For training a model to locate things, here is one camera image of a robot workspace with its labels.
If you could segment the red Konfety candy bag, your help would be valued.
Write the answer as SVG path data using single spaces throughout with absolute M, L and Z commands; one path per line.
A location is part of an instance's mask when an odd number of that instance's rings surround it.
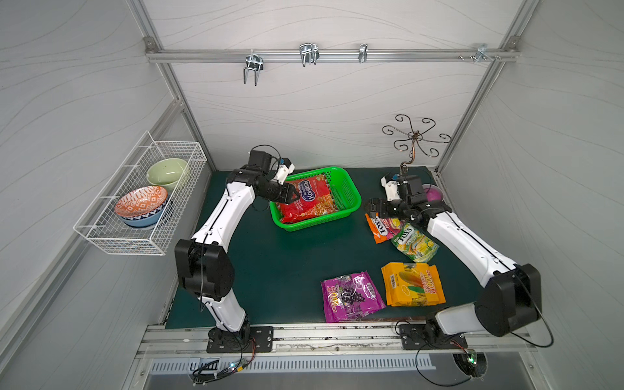
M 300 195 L 291 204 L 278 204 L 282 224 L 295 224 L 338 212 L 327 177 L 324 174 L 291 180 Z

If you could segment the orange Fox's candy bag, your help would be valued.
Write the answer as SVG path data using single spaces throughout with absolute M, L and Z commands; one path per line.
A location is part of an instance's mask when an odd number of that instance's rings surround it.
M 367 214 L 366 219 L 376 244 L 392 240 L 403 226 L 399 219 L 381 219 L 378 215 L 370 217 Z

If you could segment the green plastic basket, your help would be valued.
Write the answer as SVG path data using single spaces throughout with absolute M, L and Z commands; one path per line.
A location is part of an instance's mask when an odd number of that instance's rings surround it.
M 297 173 L 290 175 L 287 178 L 287 181 L 307 180 L 320 174 L 324 174 L 326 176 L 328 187 L 336 203 L 337 211 L 331 214 L 315 217 L 313 219 L 307 219 L 302 222 L 284 224 L 280 221 L 282 219 L 282 214 L 277 204 L 270 202 L 269 207 L 271 217 L 273 222 L 278 227 L 281 227 L 287 232 L 296 232 L 304 228 L 311 228 L 319 224 L 326 224 L 334 220 L 346 218 L 360 208 L 362 205 L 362 197 L 349 173 L 341 167 L 325 167 L 308 172 Z

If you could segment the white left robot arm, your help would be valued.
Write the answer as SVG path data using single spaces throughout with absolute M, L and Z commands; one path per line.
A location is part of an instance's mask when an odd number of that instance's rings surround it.
M 228 175 L 222 198 L 203 226 L 175 245 L 180 285 L 208 309 L 223 332 L 240 334 L 247 322 L 233 291 L 235 270 L 228 257 L 233 234 L 256 198 L 282 204 L 300 199 L 286 181 L 294 169 L 290 159 L 252 149 L 247 164 Z

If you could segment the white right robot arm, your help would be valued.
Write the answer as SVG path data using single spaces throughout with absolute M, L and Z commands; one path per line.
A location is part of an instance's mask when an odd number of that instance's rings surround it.
M 380 183 L 385 196 L 372 198 L 367 214 L 403 219 L 413 228 L 425 229 L 467 266 L 484 289 L 476 302 L 430 317 L 425 334 L 431 342 L 475 331 L 502 337 L 543 318 L 541 276 L 535 267 L 515 263 L 495 250 L 444 201 L 428 201 L 418 176 L 388 174 Z

